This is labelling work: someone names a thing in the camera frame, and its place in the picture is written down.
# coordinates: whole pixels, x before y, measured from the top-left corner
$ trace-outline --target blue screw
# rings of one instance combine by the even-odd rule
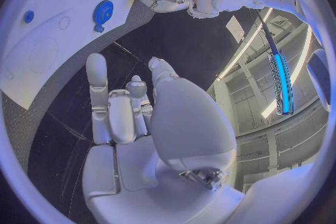
[[[99,24],[96,24],[95,27],[94,27],[94,30],[96,32],[104,32],[104,27],[102,27],[101,25]]]
[[[28,10],[25,14],[24,14],[24,21],[25,23],[29,23],[33,20],[34,18],[34,12],[32,10]]]

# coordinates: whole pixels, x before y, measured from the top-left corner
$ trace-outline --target blue light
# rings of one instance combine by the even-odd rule
[[[281,62],[281,58],[279,54],[274,55],[274,58],[277,63],[279,76],[280,76],[280,82],[281,82],[281,92],[282,92],[282,113],[288,114],[289,112],[289,106],[288,106],[288,90],[287,90],[287,82],[286,82],[286,76],[284,75],[283,65]]]

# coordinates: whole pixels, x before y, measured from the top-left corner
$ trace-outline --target metal mesh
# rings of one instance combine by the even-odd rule
[[[146,24],[154,16],[140,1],[135,0],[128,14],[126,23],[90,42],[69,58],[46,82],[32,102],[29,110],[17,105],[7,95],[2,94],[3,114],[7,133],[13,150],[22,168],[27,172],[30,148],[38,126],[49,105],[65,84],[85,64],[91,53],[102,51],[123,35]]]

